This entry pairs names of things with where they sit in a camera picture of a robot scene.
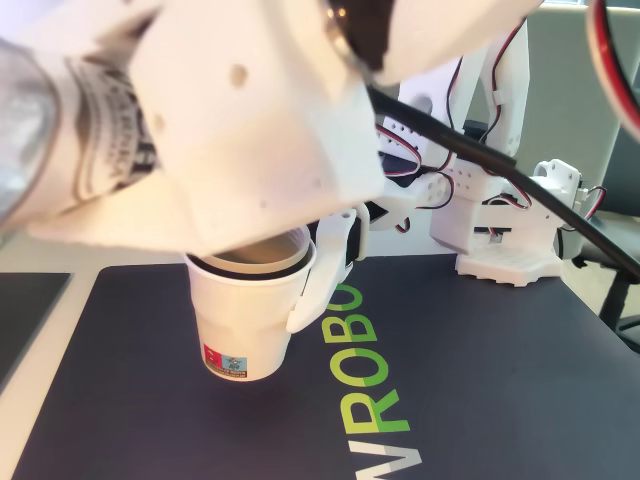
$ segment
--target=black cable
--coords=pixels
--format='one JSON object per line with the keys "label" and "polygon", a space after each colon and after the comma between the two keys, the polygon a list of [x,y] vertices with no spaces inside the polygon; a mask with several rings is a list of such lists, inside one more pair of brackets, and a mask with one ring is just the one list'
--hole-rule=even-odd
{"label": "black cable", "polygon": [[564,238],[562,238],[562,229],[558,229],[558,257],[562,260],[564,257]]}
{"label": "black cable", "polygon": [[423,137],[453,150],[469,162],[495,172],[520,187],[567,224],[576,228],[586,239],[600,248],[611,260],[640,279],[640,264],[595,226],[575,213],[537,182],[516,170],[516,161],[452,130],[420,110],[401,103],[369,87],[369,98],[376,113],[387,115],[403,123]]}

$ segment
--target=desk mat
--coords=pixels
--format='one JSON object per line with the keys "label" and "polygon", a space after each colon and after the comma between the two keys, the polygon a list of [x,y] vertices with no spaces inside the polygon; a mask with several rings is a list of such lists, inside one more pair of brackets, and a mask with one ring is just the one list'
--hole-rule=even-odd
{"label": "desk mat", "polygon": [[[253,383],[203,366],[183,265],[108,268],[14,480],[635,478],[635,354],[560,279],[516,289],[454,263],[357,264],[361,305],[322,318],[366,316],[376,340],[327,343],[318,320]],[[345,350],[361,356],[332,370]]]}
{"label": "desk mat", "polygon": [[68,273],[0,273],[0,393],[69,280]]}

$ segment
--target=cable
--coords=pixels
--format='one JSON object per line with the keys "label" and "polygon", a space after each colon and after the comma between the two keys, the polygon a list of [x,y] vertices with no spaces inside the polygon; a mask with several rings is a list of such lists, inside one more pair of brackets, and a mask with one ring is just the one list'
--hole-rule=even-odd
{"label": "cable", "polygon": [[528,195],[567,224],[576,227],[578,232],[600,248],[611,260],[640,279],[640,264],[636,260],[595,226],[546,191],[536,181],[516,170],[516,161],[513,158],[482,145],[472,138],[465,137],[430,115],[394,100],[372,87],[368,88],[368,92],[373,108],[377,113],[396,119],[438,145],[448,150],[453,150],[458,156],[467,159],[467,161],[487,168],[506,178],[515,187],[527,192]]}
{"label": "cable", "polygon": [[501,201],[501,202],[508,203],[509,205],[511,205],[514,208],[517,208],[518,210],[529,210],[529,208],[531,208],[531,205],[532,205],[531,198],[529,198],[529,195],[527,195],[524,192],[520,192],[520,193],[523,194],[523,196],[525,197],[525,200],[527,201],[528,205],[520,205],[515,200],[512,200],[511,198],[507,197],[506,195],[502,195],[502,194],[501,195],[497,195],[497,196],[487,200],[487,205],[493,205],[496,202]]}
{"label": "cable", "polygon": [[[520,30],[524,26],[524,22],[526,22],[526,21],[527,21],[526,18],[524,20],[522,20],[522,23],[520,23],[520,25],[518,25],[511,32],[511,34],[509,35],[507,40],[504,42],[504,45],[500,49],[500,52],[498,53],[498,56],[496,57],[496,61],[493,63],[493,70],[491,71],[491,90],[493,91],[494,94],[498,91],[498,81],[497,81],[498,65],[500,64],[500,61],[502,60],[502,57],[504,56],[505,52],[507,51],[507,49],[511,45],[511,42],[513,42],[513,39],[516,38],[516,35],[518,35],[518,32],[520,32]],[[493,131],[493,129],[496,128],[496,126],[498,125],[498,122],[500,121],[500,116],[501,115],[502,115],[502,105],[496,105],[496,118],[493,121],[493,123],[491,124],[491,126],[489,127],[489,129],[486,132],[484,132],[484,135],[482,135],[482,137],[480,138],[480,143],[486,143],[487,137]]]}
{"label": "cable", "polygon": [[409,230],[411,230],[411,220],[409,220],[409,217],[404,219],[404,226],[396,225],[396,230],[398,231],[398,233],[402,234],[405,234]]}
{"label": "cable", "polygon": [[438,205],[437,207],[417,207],[417,210],[440,210],[441,208],[444,208],[447,205],[449,205],[451,203],[451,200],[453,200],[453,194],[455,192],[455,182],[453,181],[453,178],[451,178],[446,173],[442,173],[442,172],[436,172],[436,173],[439,173],[440,175],[445,177],[447,180],[449,180],[449,186],[450,186],[449,198],[447,199],[446,202],[444,202],[442,205]]}
{"label": "cable", "polygon": [[418,170],[420,170],[420,167],[422,166],[422,157],[416,151],[416,149],[413,148],[413,146],[411,146],[411,144],[409,142],[407,142],[404,138],[396,135],[391,130],[383,127],[382,125],[376,125],[376,130],[378,131],[379,134],[388,137],[390,139],[389,143],[391,143],[391,141],[394,141],[394,142],[402,145],[404,148],[409,150],[409,152],[411,152],[413,154],[413,156],[416,158],[416,166],[415,166],[415,168],[412,168],[411,170],[406,170],[404,172],[403,171],[400,171],[400,172],[385,172],[385,175],[387,177],[403,177],[405,175],[413,175]]}
{"label": "cable", "polygon": [[[460,57],[460,61],[458,62],[458,66],[456,67],[456,71],[451,78],[451,83],[449,84],[449,89],[447,90],[447,117],[449,118],[449,125],[453,130],[456,129],[453,124],[453,116],[451,115],[451,94],[453,93],[453,87],[455,87],[456,82],[458,81],[458,75],[460,75],[460,67],[462,67],[462,59],[464,57]],[[451,159],[453,158],[453,151],[449,150],[449,154],[447,155],[447,159],[444,161],[442,166],[436,169],[436,172],[442,172],[445,168],[449,166],[451,163]]]}
{"label": "cable", "polygon": [[620,66],[605,0],[591,0],[589,4],[587,38],[593,65],[609,104],[625,130],[640,142],[640,105]]}
{"label": "cable", "polygon": [[[520,205],[518,202],[516,202],[515,200],[512,200],[511,198],[505,195],[497,195],[493,198],[490,198],[489,200],[487,200],[487,205],[494,205],[495,203],[498,203],[498,202],[505,202],[511,205],[512,207],[517,208],[518,210],[529,210],[529,208],[531,208],[532,203],[531,203],[531,199],[528,196],[526,198],[529,201],[529,206]],[[496,235],[496,231],[493,229],[493,227],[489,227],[489,233],[491,235]]]}
{"label": "cable", "polygon": [[[596,199],[596,201],[593,203],[593,206],[589,209],[589,211],[587,212],[587,214],[585,215],[584,219],[585,220],[589,220],[591,217],[593,217],[595,215],[595,213],[598,211],[598,209],[600,208],[600,205],[602,205],[602,202],[604,201],[604,197],[607,196],[607,189],[598,185],[597,187],[593,187],[591,190],[589,190],[587,192],[587,198],[589,198],[589,196],[595,192],[595,191],[600,191],[600,195],[598,195],[598,198]],[[575,232],[576,229],[575,228],[565,228],[565,227],[560,227],[561,230],[564,230],[565,232]]]}
{"label": "cable", "polygon": [[[494,94],[498,91],[498,78],[497,78],[498,65],[500,65],[500,61],[502,60],[502,57],[504,57],[504,54],[507,51],[507,49],[509,48],[509,46],[511,45],[511,43],[513,42],[513,39],[516,38],[518,33],[520,33],[520,30],[522,30],[522,27],[524,26],[526,21],[527,21],[526,18],[523,19],[522,22],[520,23],[520,25],[518,25],[516,28],[513,29],[513,31],[511,32],[511,34],[507,38],[507,40],[504,42],[504,45],[502,45],[502,48],[500,49],[500,52],[498,53],[498,56],[496,57],[496,61],[493,63],[493,69],[491,71],[491,90],[492,90],[492,92]],[[487,142],[487,137],[494,130],[494,128],[496,128],[496,126],[498,125],[498,122],[500,121],[500,117],[502,115],[502,105],[496,105],[495,107],[496,107],[496,118],[494,119],[494,121],[491,124],[491,126],[489,127],[489,129],[486,132],[484,132],[482,137],[480,137],[480,143],[486,143]],[[485,173],[487,175],[491,175],[492,177],[497,176],[495,173],[489,171],[486,168],[484,168],[483,170],[485,171]],[[528,207],[525,207],[525,210],[527,208],[531,207],[531,199],[529,198],[529,196],[524,191],[518,189],[518,187],[515,187],[515,188],[516,188],[516,190],[518,190],[520,195],[522,195],[524,200],[529,205]]]}
{"label": "cable", "polygon": [[558,229],[558,258],[562,260],[564,257],[564,238],[562,238],[562,229]]}

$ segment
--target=printed logo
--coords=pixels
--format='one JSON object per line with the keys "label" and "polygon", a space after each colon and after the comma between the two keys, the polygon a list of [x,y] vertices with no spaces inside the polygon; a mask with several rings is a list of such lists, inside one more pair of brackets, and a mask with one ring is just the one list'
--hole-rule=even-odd
{"label": "printed logo", "polygon": [[204,346],[204,358],[207,367],[220,375],[233,378],[247,378],[246,358],[222,355],[206,345]]}

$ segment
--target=paper cup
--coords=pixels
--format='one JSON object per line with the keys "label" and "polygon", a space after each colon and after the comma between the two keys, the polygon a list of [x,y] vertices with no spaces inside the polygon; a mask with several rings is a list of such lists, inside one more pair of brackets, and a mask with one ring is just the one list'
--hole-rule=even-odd
{"label": "paper cup", "polygon": [[316,249],[306,227],[216,257],[185,256],[200,353],[215,375],[252,381],[275,372]]}

